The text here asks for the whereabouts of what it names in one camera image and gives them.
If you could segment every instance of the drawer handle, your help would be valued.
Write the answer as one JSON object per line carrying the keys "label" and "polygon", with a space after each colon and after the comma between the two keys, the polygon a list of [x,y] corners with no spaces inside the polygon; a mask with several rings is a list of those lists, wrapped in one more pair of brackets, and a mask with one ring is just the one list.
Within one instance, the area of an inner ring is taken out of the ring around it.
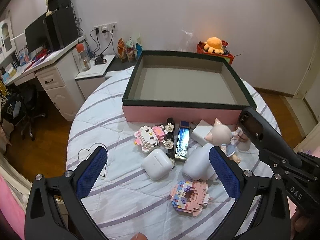
{"label": "drawer handle", "polygon": [[53,81],[53,79],[51,79],[51,81],[49,81],[49,82],[46,80],[46,81],[44,81],[44,83],[45,83],[45,84],[49,84],[49,83],[52,82],[52,81]]}

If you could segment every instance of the black speaker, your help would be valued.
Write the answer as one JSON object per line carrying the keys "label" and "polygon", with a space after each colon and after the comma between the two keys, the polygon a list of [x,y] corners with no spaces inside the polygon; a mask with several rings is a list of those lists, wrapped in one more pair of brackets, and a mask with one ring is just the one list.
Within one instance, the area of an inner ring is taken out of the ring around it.
{"label": "black speaker", "polygon": [[49,11],[71,6],[71,0],[48,0]]}
{"label": "black speaker", "polygon": [[72,7],[60,8],[44,20],[50,49],[63,49],[78,38],[78,29]]}

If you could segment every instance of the white cabinet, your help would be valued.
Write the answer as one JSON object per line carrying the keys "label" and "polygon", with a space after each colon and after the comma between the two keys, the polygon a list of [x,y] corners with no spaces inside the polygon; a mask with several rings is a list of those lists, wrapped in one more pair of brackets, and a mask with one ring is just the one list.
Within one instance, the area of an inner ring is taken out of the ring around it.
{"label": "white cabinet", "polygon": [[0,55],[0,62],[16,50],[16,45],[14,41],[11,41],[12,39],[13,35],[10,19],[5,19],[0,22],[0,47],[3,53]]}
{"label": "white cabinet", "polygon": [[98,78],[90,78],[90,79],[80,79],[77,80],[77,83],[81,89],[82,94],[84,95],[85,99],[92,94],[106,79],[104,77]]}
{"label": "white cabinet", "polygon": [[74,120],[84,103],[84,96],[75,80],[78,74],[71,51],[35,74],[60,114],[68,121]]}
{"label": "white cabinet", "polygon": [[73,120],[78,112],[66,86],[46,90],[51,101],[66,120]]}

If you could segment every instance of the lego figure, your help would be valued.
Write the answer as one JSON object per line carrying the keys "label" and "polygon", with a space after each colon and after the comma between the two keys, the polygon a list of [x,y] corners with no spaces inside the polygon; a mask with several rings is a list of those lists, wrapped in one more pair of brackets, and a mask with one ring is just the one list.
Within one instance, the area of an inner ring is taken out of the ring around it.
{"label": "lego figure", "polygon": [[135,145],[141,145],[142,151],[149,153],[153,149],[159,146],[160,143],[165,143],[164,137],[168,134],[167,130],[161,124],[160,126],[142,126],[139,131],[134,133],[136,139]]}
{"label": "lego figure", "polygon": [[233,136],[235,137],[239,134],[240,129],[241,128],[238,128],[235,132],[231,132],[228,126],[222,124],[219,119],[216,118],[213,128],[204,139],[215,146],[219,146],[230,160],[239,164],[241,159],[235,154],[236,147],[230,142]]}
{"label": "lego figure", "polygon": [[180,181],[171,191],[170,200],[177,211],[197,216],[213,198],[207,194],[208,185],[199,181]]}

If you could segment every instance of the rectangular box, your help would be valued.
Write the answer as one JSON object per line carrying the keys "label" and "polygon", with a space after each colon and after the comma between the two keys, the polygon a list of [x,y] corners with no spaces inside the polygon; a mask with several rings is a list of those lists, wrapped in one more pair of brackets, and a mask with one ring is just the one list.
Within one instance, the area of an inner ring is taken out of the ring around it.
{"label": "rectangular box", "polygon": [[236,124],[257,107],[245,85],[221,57],[177,51],[143,51],[122,99],[128,122]]}

